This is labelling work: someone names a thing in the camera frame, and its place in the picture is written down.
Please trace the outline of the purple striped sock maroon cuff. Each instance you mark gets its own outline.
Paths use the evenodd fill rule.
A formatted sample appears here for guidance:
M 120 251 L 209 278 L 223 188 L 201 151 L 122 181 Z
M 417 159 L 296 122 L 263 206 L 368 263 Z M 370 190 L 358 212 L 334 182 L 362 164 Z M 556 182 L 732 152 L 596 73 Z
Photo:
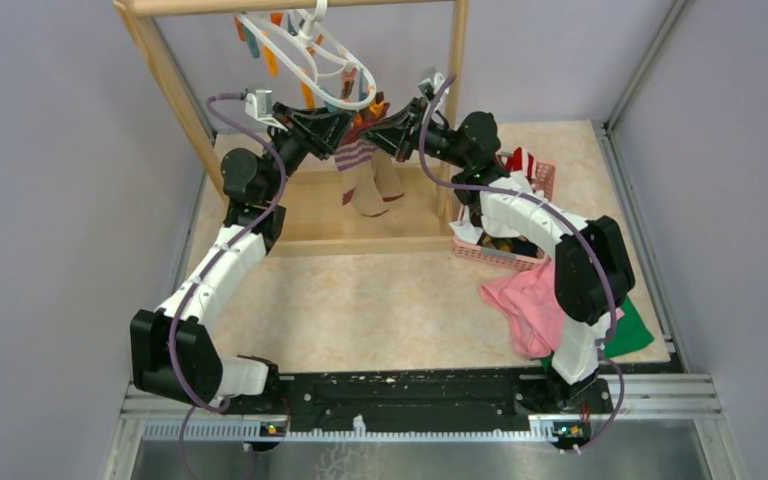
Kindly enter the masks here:
M 384 99 L 384 94 L 379 92 L 369 106 L 370 122 L 377 124 L 383 120 L 388 112 L 390 103 Z M 385 203 L 393 202 L 404 196 L 404 190 L 393 165 L 393 160 L 386 151 L 377 148 L 372 155 L 373 179 L 382 200 Z

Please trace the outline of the purple striped tan sock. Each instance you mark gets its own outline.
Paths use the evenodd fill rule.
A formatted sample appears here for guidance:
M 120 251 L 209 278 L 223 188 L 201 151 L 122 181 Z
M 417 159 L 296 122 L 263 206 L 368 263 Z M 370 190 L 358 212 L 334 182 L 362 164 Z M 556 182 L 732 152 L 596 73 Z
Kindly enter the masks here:
M 363 139 L 344 142 L 333 156 L 341 178 L 341 204 L 364 217 L 378 217 L 388 209 L 375 184 L 373 157 L 376 147 Z

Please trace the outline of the white round clip hanger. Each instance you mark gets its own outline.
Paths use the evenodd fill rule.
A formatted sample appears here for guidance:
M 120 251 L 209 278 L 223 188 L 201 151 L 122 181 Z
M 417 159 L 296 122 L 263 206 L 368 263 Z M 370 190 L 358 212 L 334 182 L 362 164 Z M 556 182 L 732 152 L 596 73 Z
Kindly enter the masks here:
M 307 109 L 353 111 L 359 125 L 370 121 L 369 106 L 380 90 L 369 68 L 323 26 L 327 8 L 318 1 L 311 10 L 242 12 L 234 20 L 252 56 L 264 59 L 272 76 L 286 71 L 298 79 Z M 367 98 L 345 102 L 342 72 L 354 68 L 364 71 Z

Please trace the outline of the brown sock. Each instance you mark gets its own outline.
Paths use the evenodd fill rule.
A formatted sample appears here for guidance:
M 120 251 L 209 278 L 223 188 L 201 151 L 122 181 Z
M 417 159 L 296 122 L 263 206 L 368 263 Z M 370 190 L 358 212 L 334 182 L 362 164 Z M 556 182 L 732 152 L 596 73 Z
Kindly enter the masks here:
M 345 102 L 363 101 L 367 98 L 367 82 L 364 71 L 354 68 L 342 72 L 341 99 Z

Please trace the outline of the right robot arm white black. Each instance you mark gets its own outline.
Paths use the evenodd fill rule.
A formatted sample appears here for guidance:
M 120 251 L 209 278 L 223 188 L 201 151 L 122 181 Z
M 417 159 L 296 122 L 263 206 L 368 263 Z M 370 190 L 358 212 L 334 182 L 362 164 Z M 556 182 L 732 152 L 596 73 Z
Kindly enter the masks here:
M 618 323 L 618 308 L 636 285 L 618 222 L 588 219 L 555 206 L 515 180 L 497 158 L 498 125 L 489 112 L 468 114 L 457 126 L 436 120 L 431 105 L 413 100 L 359 136 L 401 159 L 413 152 L 459 168 L 446 182 L 462 205 L 481 215 L 494 237 L 523 237 L 555 266 L 554 292 L 566 315 L 546 385 L 549 404 L 572 412 L 587 397 L 585 383 Z

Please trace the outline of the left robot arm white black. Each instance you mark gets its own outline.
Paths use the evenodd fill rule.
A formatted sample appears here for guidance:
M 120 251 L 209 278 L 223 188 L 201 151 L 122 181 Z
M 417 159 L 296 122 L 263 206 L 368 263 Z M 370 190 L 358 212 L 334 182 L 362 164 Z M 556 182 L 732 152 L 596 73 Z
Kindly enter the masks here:
M 217 409 L 236 397 L 257 413 L 279 404 L 274 367 L 251 356 L 222 356 L 211 334 L 247 274 L 277 243 L 286 216 L 280 200 L 309 155 L 327 159 L 351 129 L 353 113 L 276 103 L 261 152 L 238 147 L 221 160 L 228 209 L 212 246 L 175 293 L 130 323 L 134 386 Z

